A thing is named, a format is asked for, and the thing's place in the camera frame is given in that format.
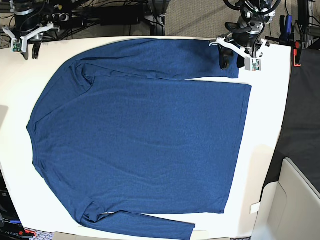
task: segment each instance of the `black wire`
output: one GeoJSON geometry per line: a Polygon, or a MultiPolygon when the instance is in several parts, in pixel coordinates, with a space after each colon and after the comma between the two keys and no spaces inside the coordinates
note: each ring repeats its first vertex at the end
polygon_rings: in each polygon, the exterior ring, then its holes
{"type": "Polygon", "coordinates": [[[233,6],[228,0],[223,0],[223,2],[228,8],[232,10],[239,11],[241,9],[241,7],[233,6]]]}
{"type": "Polygon", "coordinates": [[[10,19],[10,22],[9,22],[9,29],[10,29],[10,26],[11,26],[11,22],[12,20],[14,19],[15,16],[12,16],[12,18],[10,19]]]}
{"type": "Polygon", "coordinates": [[[106,2],[106,3],[102,4],[102,5],[100,5],[98,8],[101,8],[101,7],[103,7],[105,5],[108,5],[108,4],[123,3],[123,2],[124,1],[110,1],[110,2],[106,2]]]}
{"type": "Polygon", "coordinates": [[[311,26],[315,26],[315,27],[319,27],[320,28],[320,25],[318,24],[313,24],[313,23],[309,23],[311,26]]]}
{"type": "Polygon", "coordinates": [[[273,7],[270,8],[268,11],[264,11],[264,12],[255,11],[254,9],[252,9],[252,8],[247,4],[247,2],[246,2],[245,0],[243,1],[243,3],[244,3],[244,5],[246,6],[246,8],[247,8],[250,12],[252,12],[252,13],[254,13],[254,14],[256,14],[256,15],[259,15],[259,16],[263,16],[263,15],[268,15],[268,14],[272,13],[274,10],[276,10],[277,7],[279,6],[279,4],[281,3],[281,0],[276,0],[276,2],[275,2],[275,4],[273,5],[273,7]]]}
{"type": "Polygon", "coordinates": [[[8,18],[11,18],[12,16],[14,16],[14,14],[10,16],[0,16],[0,19],[8,19],[8,18]]]}
{"type": "Polygon", "coordinates": [[[157,8],[156,8],[156,0],[152,0],[152,4],[153,4],[153,9],[154,9],[154,14],[155,14],[155,16],[159,16],[158,15],[158,10],[157,10],[157,8]]]}
{"type": "Polygon", "coordinates": [[[155,21],[150,21],[149,19],[144,19],[144,20],[146,20],[146,21],[148,21],[149,23],[152,23],[152,24],[157,24],[157,25],[160,25],[161,27],[164,27],[161,23],[159,23],[159,22],[155,22],[155,21]]]}
{"type": "Polygon", "coordinates": [[[127,6],[131,3],[136,3],[135,5],[138,5],[138,4],[145,4],[147,2],[148,2],[147,0],[125,0],[123,3],[123,6],[127,6]]]}
{"type": "Polygon", "coordinates": [[[310,19],[310,18],[313,18],[314,20],[317,21],[318,24],[320,24],[320,21],[319,21],[317,18],[315,18],[314,16],[309,16],[309,19],[310,19]]]}
{"type": "Polygon", "coordinates": [[[83,6],[83,4],[81,4],[80,6],[83,8],[83,9],[88,9],[89,7],[93,7],[96,3],[95,3],[95,0],[92,0],[92,2],[89,3],[88,6],[83,6]]]}
{"type": "Polygon", "coordinates": [[[47,0],[43,0],[42,8],[40,9],[40,11],[38,11],[36,14],[28,17],[26,20],[24,20],[24,22],[23,22],[23,23],[21,24],[21,26],[20,26],[20,31],[19,31],[20,33],[21,33],[21,30],[22,30],[22,27],[24,26],[24,24],[25,24],[29,19],[31,19],[31,18],[39,15],[39,14],[44,10],[45,5],[46,5],[46,1],[47,1],[47,0]]]}
{"type": "Polygon", "coordinates": [[[152,11],[152,8],[151,8],[151,6],[150,6],[150,4],[149,4],[148,1],[146,2],[146,6],[150,9],[150,12],[152,13],[152,16],[153,16],[154,19],[156,20],[157,24],[160,25],[160,26],[162,26],[162,27],[164,27],[164,26],[159,22],[158,18],[155,16],[155,14],[154,14],[154,12],[152,11]]]}
{"type": "Polygon", "coordinates": [[[65,30],[63,33],[61,33],[59,36],[57,34],[57,32],[55,33],[55,35],[57,36],[57,38],[55,39],[55,41],[61,41],[63,40],[66,36],[67,36],[67,33],[68,33],[69,30],[65,30]]]}
{"type": "Polygon", "coordinates": [[[77,13],[77,12],[72,12],[72,15],[75,15],[75,16],[77,16],[77,17],[80,17],[80,18],[82,18],[82,19],[85,19],[85,20],[87,20],[88,22],[91,22],[91,23],[97,23],[97,21],[90,20],[90,19],[86,18],[84,15],[79,14],[79,13],[77,13]]]}
{"type": "Polygon", "coordinates": [[[300,41],[302,42],[303,40],[303,32],[302,30],[300,29],[300,25],[298,24],[298,21],[295,21],[295,24],[294,24],[294,27],[296,27],[296,25],[298,26],[298,30],[299,30],[299,35],[300,35],[300,41]]]}
{"type": "Polygon", "coordinates": [[[90,28],[90,27],[96,26],[96,25],[98,25],[98,24],[99,24],[99,23],[93,23],[93,24],[91,24],[91,25],[89,25],[89,26],[82,27],[82,28],[74,31],[72,34],[73,34],[73,35],[76,35],[76,34],[82,32],[82,31],[84,31],[84,30],[86,30],[86,29],[88,29],[88,28],[90,28]]]}
{"type": "Polygon", "coordinates": [[[288,6],[287,6],[287,0],[285,0],[284,6],[285,6],[286,14],[289,16],[289,11],[288,11],[288,6]]]}

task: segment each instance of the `black equipment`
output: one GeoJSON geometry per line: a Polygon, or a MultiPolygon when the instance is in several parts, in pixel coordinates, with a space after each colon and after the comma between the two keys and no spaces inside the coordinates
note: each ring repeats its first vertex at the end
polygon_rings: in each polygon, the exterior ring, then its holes
{"type": "Polygon", "coordinates": [[[15,26],[8,26],[0,34],[8,34],[13,41],[11,50],[21,53],[26,60],[28,44],[34,44],[32,58],[37,59],[41,43],[73,38],[96,25],[126,25],[131,35],[131,25],[145,23],[151,36],[164,36],[170,1],[6,0],[0,2],[0,13],[13,13],[15,26]]]}
{"type": "Polygon", "coordinates": [[[36,236],[34,231],[24,229],[21,224],[0,171],[0,239],[32,239],[34,236],[36,236]]]}
{"type": "Polygon", "coordinates": [[[228,0],[224,3],[235,11],[240,11],[240,17],[237,23],[226,22],[226,29],[232,33],[233,44],[246,48],[246,53],[253,58],[256,56],[257,50],[262,45],[259,38],[275,16],[275,10],[279,6],[281,0],[239,0],[232,5],[228,0]]]}

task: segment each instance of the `white table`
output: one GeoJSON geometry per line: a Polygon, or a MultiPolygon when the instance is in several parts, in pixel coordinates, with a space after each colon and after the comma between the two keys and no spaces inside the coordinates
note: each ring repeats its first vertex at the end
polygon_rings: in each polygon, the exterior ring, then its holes
{"type": "MultiPolygon", "coordinates": [[[[0,50],[0,166],[24,227],[88,237],[137,239],[79,226],[32,165],[32,145],[26,129],[36,101],[66,60],[86,50],[129,38],[51,42],[41,46],[39,60],[25,61],[20,54],[11,53],[9,49],[0,50]]],[[[224,214],[194,213],[160,217],[195,223],[195,230],[207,231],[209,238],[251,236],[257,213],[250,214],[250,208],[260,201],[262,186],[281,131],[291,72],[290,55],[289,47],[271,45],[264,52],[262,72],[241,69],[239,79],[201,79],[252,86],[230,197],[224,214]]]]}

